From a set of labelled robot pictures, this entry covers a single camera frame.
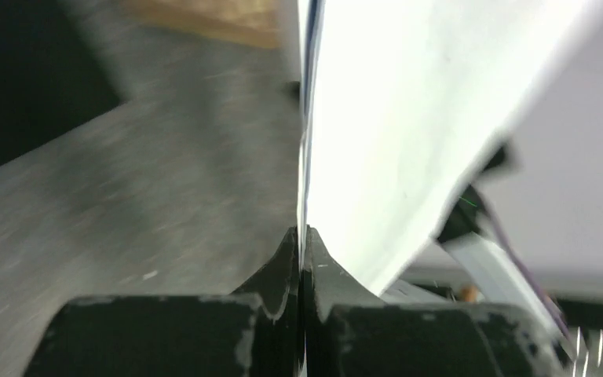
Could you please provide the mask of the black blue file folder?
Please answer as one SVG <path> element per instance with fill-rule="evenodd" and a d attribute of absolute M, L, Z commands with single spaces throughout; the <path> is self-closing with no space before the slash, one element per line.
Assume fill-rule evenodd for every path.
<path fill-rule="evenodd" d="M 0 1 L 0 166 L 122 103 L 60 1 Z"/>

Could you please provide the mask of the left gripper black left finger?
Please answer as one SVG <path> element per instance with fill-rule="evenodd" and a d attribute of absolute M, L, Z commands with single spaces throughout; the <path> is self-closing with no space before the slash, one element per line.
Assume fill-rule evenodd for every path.
<path fill-rule="evenodd" d="M 86 295 L 49 322 L 27 376 L 297 376 L 298 241 L 227 295 Z"/>

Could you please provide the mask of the white paper sheet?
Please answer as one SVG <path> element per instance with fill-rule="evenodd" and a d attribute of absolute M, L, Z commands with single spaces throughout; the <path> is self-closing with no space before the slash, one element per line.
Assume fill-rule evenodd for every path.
<path fill-rule="evenodd" d="M 603 1 L 305 6 L 298 223 L 375 295 L 603 20 Z"/>

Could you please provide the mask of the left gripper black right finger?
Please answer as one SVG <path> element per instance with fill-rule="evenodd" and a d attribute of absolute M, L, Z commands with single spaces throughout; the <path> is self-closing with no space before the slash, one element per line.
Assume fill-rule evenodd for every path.
<path fill-rule="evenodd" d="M 524 310 L 458 302 L 388 305 L 307 229 L 302 271 L 310 376 L 562 376 L 546 332 Z"/>

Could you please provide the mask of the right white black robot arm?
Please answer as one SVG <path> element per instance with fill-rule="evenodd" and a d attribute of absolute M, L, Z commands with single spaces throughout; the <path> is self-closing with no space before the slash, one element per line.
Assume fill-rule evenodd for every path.
<path fill-rule="evenodd" d="M 515 255 L 487 202 L 473 184 L 451 209 L 437 242 L 468 273 L 464 302 L 498 302 L 528 310 L 549 333 L 562 364 L 577 358 L 577 344 L 561 309 Z"/>

